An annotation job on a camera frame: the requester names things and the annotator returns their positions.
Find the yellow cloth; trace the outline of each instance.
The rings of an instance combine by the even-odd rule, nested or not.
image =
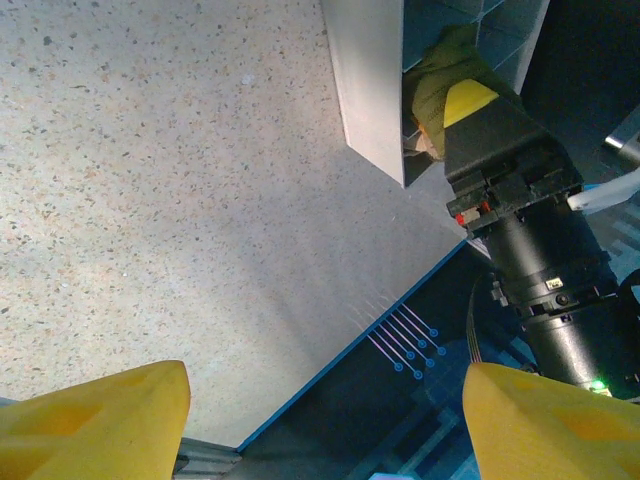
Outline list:
[[[170,479],[190,399],[166,360],[0,408],[0,480]]]
[[[483,480],[640,478],[640,407],[503,365],[472,363],[464,418]]]
[[[473,79],[511,102],[520,97],[491,70],[475,47],[477,25],[449,26],[440,40],[425,51],[422,61],[403,79],[404,108],[412,113],[420,130],[429,137],[438,156],[444,158],[444,106],[449,89]]]

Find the speckled concrete floor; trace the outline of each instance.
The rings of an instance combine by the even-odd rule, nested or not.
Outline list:
[[[345,147],[315,1],[1,8],[1,396],[178,358],[238,445],[459,241]]]

